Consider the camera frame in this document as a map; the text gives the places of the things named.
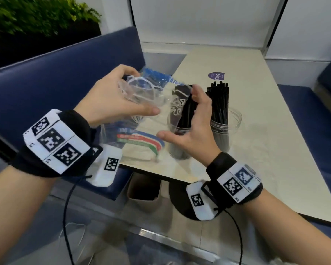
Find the round sticker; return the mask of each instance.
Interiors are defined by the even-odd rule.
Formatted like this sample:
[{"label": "round sticker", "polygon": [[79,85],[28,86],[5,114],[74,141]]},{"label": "round sticker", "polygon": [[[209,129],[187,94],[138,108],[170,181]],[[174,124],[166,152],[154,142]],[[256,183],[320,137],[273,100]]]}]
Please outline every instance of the round sticker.
[{"label": "round sticker", "polygon": [[225,78],[225,74],[223,72],[211,72],[209,73],[209,77],[212,79],[212,80],[224,80]]}]

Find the person's left hand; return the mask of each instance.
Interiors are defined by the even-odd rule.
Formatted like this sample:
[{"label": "person's left hand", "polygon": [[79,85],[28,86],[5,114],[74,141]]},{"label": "person's left hand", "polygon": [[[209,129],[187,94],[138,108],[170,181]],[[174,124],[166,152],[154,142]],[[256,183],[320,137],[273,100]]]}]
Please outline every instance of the person's left hand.
[{"label": "person's left hand", "polygon": [[130,66],[119,65],[109,74],[98,80],[88,94],[75,107],[75,111],[84,117],[90,126],[110,123],[125,116],[153,116],[160,113],[159,108],[150,104],[136,104],[124,98],[118,87],[118,81],[124,75],[140,76]]}]

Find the green stripe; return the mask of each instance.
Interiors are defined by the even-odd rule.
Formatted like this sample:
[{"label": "green stripe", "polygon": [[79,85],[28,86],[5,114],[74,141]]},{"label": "green stripe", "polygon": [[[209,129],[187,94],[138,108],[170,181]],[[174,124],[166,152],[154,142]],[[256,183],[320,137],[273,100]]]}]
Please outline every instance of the green stripe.
[{"label": "green stripe", "polygon": [[135,141],[135,140],[128,140],[128,139],[125,139],[125,138],[118,138],[117,139],[117,142],[124,142],[124,143],[129,143],[129,144],[135,144],[135,145],[140,145],[140,146],[148,147],[148,148],[151,149],[151,151],[153,151],[156,154],[156,156],[158,155],[157,148],[154,145],[149,144],[149,143],[146,143],[146,142]]}]

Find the red stripe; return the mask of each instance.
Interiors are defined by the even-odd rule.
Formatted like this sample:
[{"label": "red stripe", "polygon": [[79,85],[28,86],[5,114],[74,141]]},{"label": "red stripe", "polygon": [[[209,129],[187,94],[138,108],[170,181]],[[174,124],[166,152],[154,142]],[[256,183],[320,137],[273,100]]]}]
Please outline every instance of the red stripe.
[{"label": "red stripe", "polygon": [[154,145],[157,149],[157,151],[161,150],[161,146],[159,144],[159,142],[156,142],[155,140],[152,140],[150,138],[146,138],[143,136],[136,136],[136,135],[125,135],[125,134],[118,134],[118,138],[126,138],[126,139],[134,139],[134,140],[140,140],[140,141],[144,141],[147,143],[150,143],[152,145]]}]

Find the leaves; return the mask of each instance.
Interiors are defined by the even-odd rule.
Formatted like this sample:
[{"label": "leaves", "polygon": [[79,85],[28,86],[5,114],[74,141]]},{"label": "leaves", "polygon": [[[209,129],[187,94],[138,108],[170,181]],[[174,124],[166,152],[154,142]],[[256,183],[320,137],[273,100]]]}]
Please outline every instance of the leaves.
[{"label": "leaves", "polygon": [[0,0],[0,35],[23,32],[51,36],[58,34],[59,27],[67,29],[73,21],[100,22],[100,16],[76,0]]}]

